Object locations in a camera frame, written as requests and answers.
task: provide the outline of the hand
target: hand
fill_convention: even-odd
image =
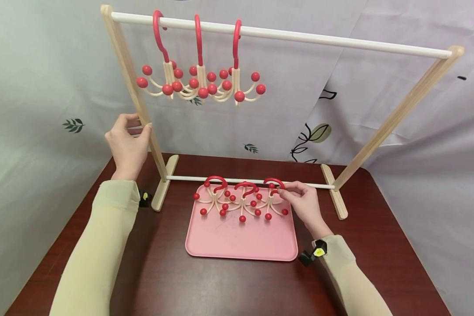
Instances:
[[[147,124],[143,129],[131,129],[139,126],[138,114],[120,114],[113,128],[105,133],[105,140],[116,163],[116,172],[111,180],[137,179],[147,156],[152,124]]]
[[[284,184],[284,188],[279,189],[279,195],[291,203],[314,239],[334,234],[321,217],[318,193],[314,187],[295,181]]]

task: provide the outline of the wooden clothes rack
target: wooden clothes rack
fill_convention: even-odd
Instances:
[[[113,12],[113,8],[107,4],[101,6],[101,14],[104,18],[105,27],[111,38],[111,41],[116,51],[118,61],[123,72],[123,77],[130,92],[130,96],[135,105],[135,109],[139,115],[140,121],[143,124],[151,122],[151,118],[147,112],[144,97],[138,86],[135,84],[137,74],[133,66],[130,52],[121,30],[120,23],[133,23],[133,24],[146,24],[151,25],[153,23],[153,17],[137,14],[118,13]],[[206,32],[215,32],[223,34],[233,34],[234,25],[201,22],[201,30]],[[175,29],[195,29],[195,22],[190,20],[180,20],[171,18],[160,18],[161,27],[173,27]],[[337,179],[327,165],[321,165],[321,171],[327,184],[308,183],[310,186],[317,187],[319,189],[330,190],[330,196],[335,206],[335,210],[339,219],[345,219],[348,216],[346,206],[342,199],[340,188],[350,179],[350,177],[363,165],[374,150],[393,132],[395,127],[407,116],[408,113],[423,99],[424,96],[437,84],[437,82],[444,76],[444,74],[453,66],[454,63],[463,55],[463,47],[451,46],[447,50],[430,49],[426,47],[415,47],[407,46],[402,44],[393,43],[381,43],[369,40],[359,39],[347,39],[344,37],[334,36],[322,36],[317,34],[307,34],[299,32],[281,31],[273,29],[261,29],[256,27],[241,27],[241,36],[252,36],[262,37],[267,39],[277,40],[289,40],[299,41],[304,43],[316,43],[339,47],[351,47],[356,49],[364,50],[376,50],[380,52],[397,53],[397,54],[409,54],[414,56],[422,57],[434,57],[436,61],[432,66],[423,74],[423,77],[414,85],[410,92],[404,97],[402,102],[397,108],[387,117],[379,129],[374,133],[369,141],[363,146],[359,153],[353,158],[348,164],[346,169],[340,174]],[[154,162],[160,173],[160,183],[156,193],[154,194],[151,206],[154,210],[160,211],[165,195],[171,180],[186,180],[186,181],[205,181],[204,177],[195,176],[174,176],[174,169],[179,159],[178,155],[171,156],[167,164],[163,160],[160,146],[154,129],[151,131],[151,137],[149,140],[151,148],[151,154],[153,155]],[[251,183],[263,183],[263,180],[252,180],[252,179],[226,179],[228,183],[240,183],[242,181],[248,181]]]

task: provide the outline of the wooden base foot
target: wooden base foot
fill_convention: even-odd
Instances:
[[[169,158],[167,162],[167,175],[172,176],[174,174],[175,166],[177,165],[177,160],[179,159],[179,155],[173,155]],[[165,196],[167,195],[167,190],[170,185],[170,180],[163,182],[160,180],[158,187],[156,188],[156,193],[153,197],[153,202],[151,202],[151,207],[156,212],[160,212],[160,209],[163,205],[163,200],[165,200]]]
[[[322,164],[321,171],[323,171],[323,176],[325,177],[326,183],[333,184],[335,179],[334,175],[331,173],[330,167]],[[346,217],[348,217],[348,210],[346,209],[346,205],[344,205],[344,201],[342,200],[341,192],[336,190],[330,190],[330,196],[334,203],[334,207],[337,212],[337,216],[339,216],[339,219],[346,219]]]

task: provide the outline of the yellow sticker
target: yellow sticker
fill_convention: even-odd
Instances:
[[[321,248],[318,248],[316,250],[314,250],[314,253],[313,253],[316,257],[321,257],[325,254],[325,251]]]

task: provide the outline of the red hanger hook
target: red hanger hook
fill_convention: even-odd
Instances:
[[[197,34],[198,66],[204,66],[202,60],[202,29],[200,27],[200,17],[198,14],[195,14],[195,33]]]
[[[267,178],[263,181],[264,184],[267,184],[267,182],[276,182],[279,184],[279,187],[281,189],[284,189],[284,183],[283,181],[279,180],[279,179],[276,179],[276,178]]]
[[[158,45],[158,49],[160,52],[163,53],[163,60],[165,60],[166,63],[168,63],[169,60],[169,54],[167,53],[167,50],[165,47],[163,47],[162,44],[162,38],[160,37],[160,18],[163,17],[163,14],[160,12],[160,10],[155,10],[153,12],[153,33],[154,33],[154,39],[156,40],[156,44]]]
[[[251,182],[246,182],[246,181],[236,184],[236,186],[234,186],[233,189],[237,190],[239,187],[251,187],[251,190],[244,192],[244,194],[242,195],[243,199],[244,197],[254,193],[256,190],[256,184],[251,183]]]
[[[209,181],[213,180],[213,179],[218,179],[218,180],[221,180],[221,182],[223,182],[220,187],[215,187],[214,188],[214,191],[213,191],[214,193],[216,193],[216,191],[224,189],[225,187],[228,186],[228,183],[226,183],[226,180],[221,176],[208,176],[207,179],[205,180],[205,183],[209,184]]]
[[[240,19],[237,19],[236,28],[233,31],[233,68],[238,69],[238,40],[241,38],[241,25]]]

